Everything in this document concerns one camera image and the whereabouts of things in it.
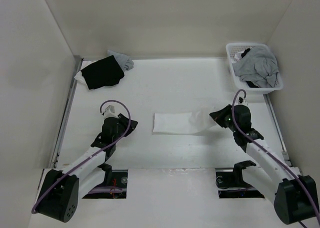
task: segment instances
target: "purple hose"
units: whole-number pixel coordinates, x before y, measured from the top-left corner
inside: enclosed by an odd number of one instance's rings
[[[263,150],[264,152],[266,152],[266,153],[268,154],[268,156],[270,156],[275,162],[277,162],[280,166],[282,166],[290,175],[292,175],[292,177],[298,182],[298,184],[301,186],[302,190],[305,192],[306,196],[308,197],[308,200],[309,200],[309,202],[310,202],[310,204],[311,204],[311,206],[312,206],[312,208],[313,208],[313,210],[314,210],[316,219],[317,219],[318,224],[319,224],[319,226],[320,226],[320,214],[319,214],[319,211],[318,211],[318,209],[317,209],[317,207],[316,207],[316,205],[315,205],[315,202],[313,201],[310,193],[308,192],[308,190],[306,189],[306,187],[304,186],[304,184],[299,180],[299,177],[298,177],[295,173],[293,173],[293,172],[290,170],[290,168],[287,167],[286,164],[284,164],[284,163],[283,163],[282,161],[280,161],[277,157],[275,157],[274,155],[272,155],[271,153],[269,153],[269,152],[267,151],[267,149],[265,149],[262,145],[260,145],[258,142],[256,142],[255,140],[253,140],[253,139],[252,139],[251,137],[249,137],[246,133],[244,133],[244,132],[240,129],[240,127],[238,126],[238,124],[236,123],[235,111],[234,111],[234,110],[235,110],[236,99],[237,99],[237,97],[238,97],[238,95],[239,95],[240,92],[243,92],[243,93],[245,94],[244,97],[247,96],[247,95],[246,95],[246,94],[247,94],[246,91],[244,91],[243,89],[240,89],[240,90],[236,93],[236,95],[234,96],[234,98],[233,98],[234,100],[233,100],[233,102],[232,102],[232,109],[231,109],[231,110],[232,110],[233,123],[234,123],[236,129],[237,129],[242,135],[244,135],[248,140],[250,140],[250,141],[251,141],[252,143],[254,143],[256,146],[258,146],[261,150]]]
[[[40,202],[42,202],[42,200],[49,194],[49,192],[52,191],[52,189],[53,189],[56,185],[58,185],[59,182],[61,182],[67,175],[69,175],[70,173],[74,172],[76,169],[78,169],[79,167],[81,167],[83,164],[87,163],[89,160],[91,160],[92,157],[96,156],[96,155],[99,154],[100,152],[103,152],[103,151],[105,151],[106,149],[112,147],[114,144],[116,144],[118,141],[120,141],[120,140],[125,136],[125,134],[128,132],[128,130],[129,130],[129,128],[130,128],[130,125],[131,125],[131,114],[130,114],[128,108],[127,108],[122,102],[119,102],[119,101],[117,101],[117,100],[108,100],[108,101],[105,101],[104,103],[101,104],[101,106],[100,106],[100,113],[102,113],[102,107],[103,107],[103,105],[105,105],[105,104],[108,103],[108,102],[115,102],[115,103],[118,103],[118,104],[122,105],[122,106],[125,108],[126,112],[128,113],[129,122],[128,122],[128,126],[127,126],[125,132],[124,132],[118,139],[116,139],[114,142],[110,143],[109,145],[107,145],[107,146],[103,147],[102,149],[100,149],[99,151],[95,152],[91,157],[86,158],[85,160],[83,160],[82,162],[80,162],[78,165],[76,165],[75,167],[73,167],[70,171],[66,172],[62,177],[60,177],[59,179],[57,179],[56,182],[53,183],[52,186],[50,186],[50,187],[48,188],[48,190],[46,190],[40,198],[38,198],[37,202],[36,202],[35,205],[32,207],[32,211],[31,211],[32,214],[37,214],[36,209],[37,209],[38,205],[40,204]]]

